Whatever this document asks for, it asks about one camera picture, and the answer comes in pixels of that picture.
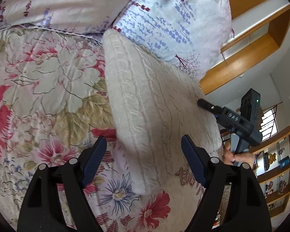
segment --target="pillow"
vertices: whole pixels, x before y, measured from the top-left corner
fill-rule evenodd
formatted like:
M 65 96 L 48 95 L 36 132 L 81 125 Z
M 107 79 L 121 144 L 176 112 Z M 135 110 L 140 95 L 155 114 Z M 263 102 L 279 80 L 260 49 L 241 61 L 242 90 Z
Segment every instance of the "pillow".
M 3 0 L 0 29 L 31 23 L 87 34 L 105 31 L 129 0 Z
M 132 0 L 113 28 L 201 80 L 232 30 L 229 0 Z
M 185 165 L 181 137 L 209 154 L 221 146 L 217 122 L 197 105 L 199 83 L 147 54 L 116 30 L 103 36 L 105 79 L 117 139 L 125 147 L 137 194 L 163 188 Z

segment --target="finger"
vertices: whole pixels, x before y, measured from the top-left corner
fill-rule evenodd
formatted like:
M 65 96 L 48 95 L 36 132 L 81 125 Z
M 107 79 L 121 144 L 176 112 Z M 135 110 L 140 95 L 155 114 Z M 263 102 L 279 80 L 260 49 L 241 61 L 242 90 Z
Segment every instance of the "finger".
M 226 159 L 224 159 L 223 157 L 222 157 L 222 162 L 225 163 L 226 165 L 231 165 L 231 166 L 233 166 L 233 163 L 232 163 L 231 161 L 226 160 Z
M 225 145 L 224 145 L 225 150 L 230 150 L 231 149 L 231 142 L 228 140 Z
M 252 168 L 254 165 L 254 155 L 252 153 L 239 153 L 234 156 L 236 162 L 246 162 Z
M 223 156 L 222 156 L 223 162 L 226 164 L 226 162 L 234 162 L 235 158 L 234 158 L 234 154 L 230 152 L 230 150 L 225 150 L 223 152 Z

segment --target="blue box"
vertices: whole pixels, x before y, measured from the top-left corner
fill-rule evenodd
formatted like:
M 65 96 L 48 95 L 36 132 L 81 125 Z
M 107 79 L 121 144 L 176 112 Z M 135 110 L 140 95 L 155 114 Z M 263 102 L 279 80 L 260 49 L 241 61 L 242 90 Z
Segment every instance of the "blue box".
M 290 163 L 290 158 L 289 158 L 289 156 L 287 156 L 278 162 L 279 168 L 283 168 L 284 166 L 288 165 L 289 163 Z

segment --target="white knit pillow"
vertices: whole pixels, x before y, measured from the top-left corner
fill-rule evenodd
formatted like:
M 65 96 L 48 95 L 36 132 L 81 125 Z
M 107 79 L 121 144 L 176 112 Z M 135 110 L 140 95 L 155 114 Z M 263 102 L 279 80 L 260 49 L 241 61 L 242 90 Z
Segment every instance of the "white knit pillow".
M 181 137 L 208 153 L 221 146 L 215 117 L 197 105 L 198 82 L 147 54 L 115 30 L 103 38 L 105 78 L 117 138 L 125 147 L 133 191 L 150 194 L 186 163 Z

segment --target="metal screw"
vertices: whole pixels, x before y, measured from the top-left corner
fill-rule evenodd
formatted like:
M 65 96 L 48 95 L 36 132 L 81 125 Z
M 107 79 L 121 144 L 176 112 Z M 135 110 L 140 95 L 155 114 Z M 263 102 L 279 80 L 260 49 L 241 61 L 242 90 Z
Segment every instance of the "metal screw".
M 44 170 L 46 168 L 46 164 L 41 164 L 41 165 L 39 165 L 39 169 L 40 170 Z
M 69 163 L 70 163 L 71 165 L 76 164 L 76 163 L 77 163 L 77 158 L 72 158 L 72 159 L 70 159 L 70 160 L 69 160 Z
M 217 157 L 212 157 L 211 162 L 217 164 L 219 162 L 219 159 Z
M 248 163 L 243 163 L 242 164 L 242 167 L 245 168 L 245 169 L 249 169 L 250 168 L 250 165 Z

